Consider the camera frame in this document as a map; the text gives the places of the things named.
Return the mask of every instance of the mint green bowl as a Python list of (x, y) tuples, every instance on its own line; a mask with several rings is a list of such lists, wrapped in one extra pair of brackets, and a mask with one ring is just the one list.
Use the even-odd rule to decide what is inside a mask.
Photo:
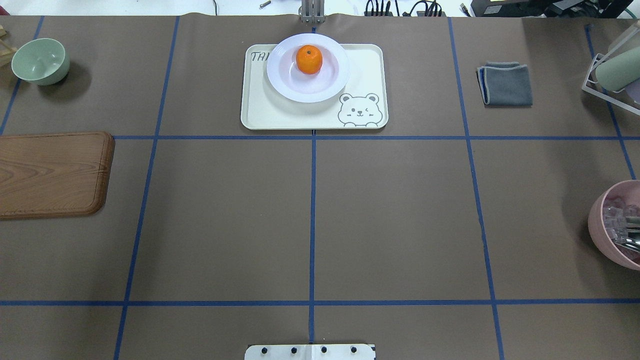
[(36, 85), (59, 82), (69, 72), (65, 47), (52, 38), (39, 38), (24, 44), (13, 55), (11, 69), (24, 81)]

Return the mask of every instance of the bowl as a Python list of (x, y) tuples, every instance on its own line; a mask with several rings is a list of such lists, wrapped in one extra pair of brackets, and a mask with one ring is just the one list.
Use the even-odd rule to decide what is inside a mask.
[[(296, 53), (303, 45), (316, 46), (322, 53), (320, 71), (304, 74), (296, 65)], [(349, 81), (349, 58), (334, 39), (315, 33), (297, 34), (281, 41), (267, 59), (267, 77), (273, 88), (297, 102), (320, 102), (338, 94)]]
[(623, 199), (627, 204), (640, 205), (640, 180), (627, 180), (615, 184), (604, 192), (591, 207), (589, 212), (589, 234), (600, 252), (615, 263), (625, 268), (640, 270), (640, 265), (624, 255), (607, 235), (602, 218), (602, 207), (605, 199)]
[(39, 38), (24, 44), (11, 61), (11, 69), (18, 78), (36, 85), (59, 82), (69, 72), (69, 65), (65, 47), (52, 38)]

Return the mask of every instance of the brown wooden board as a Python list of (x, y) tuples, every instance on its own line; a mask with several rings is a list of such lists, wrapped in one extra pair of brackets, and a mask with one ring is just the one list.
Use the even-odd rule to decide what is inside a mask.
[(114, 145), (102, 131), (0, 136), (0, 219), (98, 211)]

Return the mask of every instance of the bear ear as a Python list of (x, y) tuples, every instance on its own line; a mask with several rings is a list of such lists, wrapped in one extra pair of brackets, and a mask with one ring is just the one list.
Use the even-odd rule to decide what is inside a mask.
[(351, 94), (342, 94), (340, 95), (340, 102), (344, 104), (347, 100), (349, 100), (352, 97), (353, 96), (351, 96)]
[(371, 101), (373, 101), (373, 102), (375, 102), (376, 104), (378, 103), (378, 100), (379, 100), (379, 98), (378, 98), (378, 96), (376, 94), (369, 94), (369, 95), (366, 96), (366, 98), (371, 100)]

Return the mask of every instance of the green bowl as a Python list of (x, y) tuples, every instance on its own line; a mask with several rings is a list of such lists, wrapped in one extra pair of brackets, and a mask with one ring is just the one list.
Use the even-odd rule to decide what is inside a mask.
[(28, 83), (51, 85), (69, 72), (65, 47), (52, 38), (39, 38), (24, 44), (13, 55), (13, 73)]

